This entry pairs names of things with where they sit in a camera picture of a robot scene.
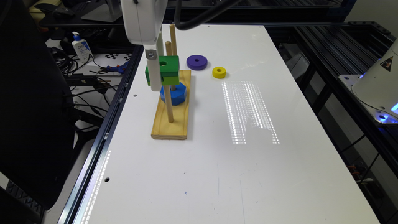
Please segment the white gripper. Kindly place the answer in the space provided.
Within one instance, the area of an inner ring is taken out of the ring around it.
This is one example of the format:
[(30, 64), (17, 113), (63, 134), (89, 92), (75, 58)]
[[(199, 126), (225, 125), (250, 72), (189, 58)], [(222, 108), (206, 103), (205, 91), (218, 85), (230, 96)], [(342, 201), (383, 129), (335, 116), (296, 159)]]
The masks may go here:
[(160, 28), (167, 3), (168, 0), (121, 0), (128, 40), (132, 44), (144, 45), (152, 91), (162, 88), (159, 56), (164, 56), (164, 43)]

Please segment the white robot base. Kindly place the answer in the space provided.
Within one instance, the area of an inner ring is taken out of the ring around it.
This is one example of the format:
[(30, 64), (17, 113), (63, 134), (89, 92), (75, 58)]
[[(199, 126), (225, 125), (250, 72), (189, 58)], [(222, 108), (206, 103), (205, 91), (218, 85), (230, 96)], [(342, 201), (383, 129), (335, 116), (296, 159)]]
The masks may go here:
[(397, 42), (362, 75), (340, 75), (375, 121), (397, 124)]

